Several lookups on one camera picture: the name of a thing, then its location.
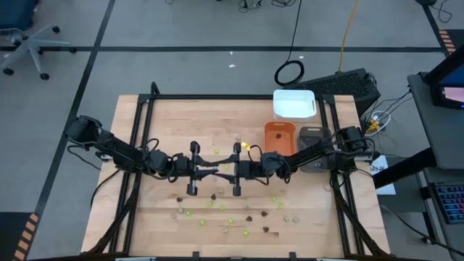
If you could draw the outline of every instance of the gray floor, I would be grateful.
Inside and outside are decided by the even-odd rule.
[[[304,0],[296,46],[340,46],[354,0]],[[62,32],[52,38],[74,46],[93,46],[108,0],[42,0],[33,32],[46,24]],[[452,22],[462,27],[460,2],[451,0]],[[238,12],[238,0],[117,0],[102,46],[288,46],[297,5],[277,8],[264,0],[261,9]],[[360,0],[347,46],[438,47],[428,20],[413,0]],[[0,53],[0,62],[6,53]],[[0,74],[0,211],[34,211],[90,52],[46,52],[50,80],[41,80],[29,58],[14,65],[15,74]],[[287,52],[99,52],[78,114],[90,115],[109,128],[117,97],[149,91],[157,82],[164,94],[271,94],[279,88],[273,73]],[[295,52],[305,80],[336,71],[339,53]],[[430,70],[441,53],[346,53],[343,70],[372,72],[381,99],[407,91],[406,77]],[[281,80],[297,74],[294,68]],[[378,150],[409,156],[428,146],[413,101],[393,114]],[[90,154],[86,158],[95,160]],[[97,171],[65,153],[30,252],[30,259],[77,254],[86,229]],[[402,214],[419,229],[423,220]],[[384,215],[391,251],[400,257],[446,260],[446,251],[420,243],[388,214]]]

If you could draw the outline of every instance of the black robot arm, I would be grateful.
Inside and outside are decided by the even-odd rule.
[[[340,142],[347,148],[344,152],[335,150],[332,138],[327,138],[291,156],[266,152],[261,155],[259,162],[240,160],[241,144],[238,142],[233,145],[233,154],[229,158],[217,162],[202,159],[199,156],[200,145],[195,141],[190,144],[190,158],[181,153],[169,157],[156,147],[149,151],[147,148],[131,146],[116,138],[113,133],[102,129],[102,124],[98,120],[87,116],[80,116],[72,121],[65,131],[65,137],[83,149],[94,147],[100,153],[111,156],[118,168],[130,173],[142,172],[160,180],[168,179],[169,182],[175,182],[179,177],[189,177],[188,195],[197,195],[197,181],[208,175],[216,175],[233,185],[234,196],[241,196],[241,178],[268,180],[275,173],[288,183],[291,174],[296,172],[298,167],[321,157],[330,157],[335,162],[336,170],[341,172],[353,170],[354,158],[363,156],[368,145],[359,128],[343,128],[335,134],[339,133],[343,139]],[[217,169],[199,169],[199,167],[217,167],[229,163],[235,165],[233,175],[218,173]]]

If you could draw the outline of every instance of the white plastic container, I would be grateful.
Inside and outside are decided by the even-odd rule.
[[[275,90],[273,108],[274,120],[306,123],[316,115],[314,93],[301,90]]]

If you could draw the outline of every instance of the wooden tabletop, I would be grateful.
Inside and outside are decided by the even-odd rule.
[[[120,96],[117,103],[111,131],[125,142],[131,137],[136,101],[137,96]],[[359,125],[352,96],[336,96],[336,108],[342,128]],[[328,106],[326,110],[332,128]],[[145,113],[146,106],[141,119],[145,118]],[[219,160],[232,153],[236,138],[263,147],[264,125],[272,120],[272,100],[156,100],[149,138],[158,138],[158,149],[169,155],[183,152],[189,156],[190,142],[197,141],[204,159]],[[137,145],[141,142],[143,124],[142,120]],[[302,126],[321,125],[317,115],[309,123],[298,123],[297,133]],[[252,151],[252,156],[258,158],[259,152]],[[370,171],[365,163],[358,164],[358,168]],[[99,182],[114,171],[112,162],[103,163]],[[232,173],[233,168],[225,165],[220,171]],[[95,245],[113,221],[122,176],[114,177],[96,195],[83,251]],[[378,245],[389,252],[372,178],[356,172],[351,174],[351,179],[360,222]],[[296,252],[298,257],[343,257],[334,196],[328,180],[328,172],[298,171],[292,175],[290,184],[275,176],[270,179],[269,186],[257,181],[242,181],[242,195],[234,197],[232,185],[227,181],[207,177],[197,183],[198,196],[192,197],[186,194],[188,178],[179,178],[171,184],[143,175],[130,255],[191,257],[192,252],[198,251],[201,257],[288,257],[289,252]],[[217,199],[210,206],[213,194]],[[184,213],[179,213],[179,208],[183,208]],[[186,210],[191,210],[191,215],[186,215]],[[262,211],[268,216],[261,216]],[[122,249],[125,227],[123,223],[118,250]],[[263,227],[269,227],[269,232],[265,233]],[[351,251],[356,252],[348,220],[347,229]],[[248,236],[244,235],[245,231],[249,232]]]

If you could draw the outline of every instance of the table leg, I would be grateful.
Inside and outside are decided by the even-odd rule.
[[[431,148],[423,151],[393,165],[386,170],[373,176],[374,186],[376,189],[393,183],[400,178],[416,174],[426,167],[436,167],[436,160]]]

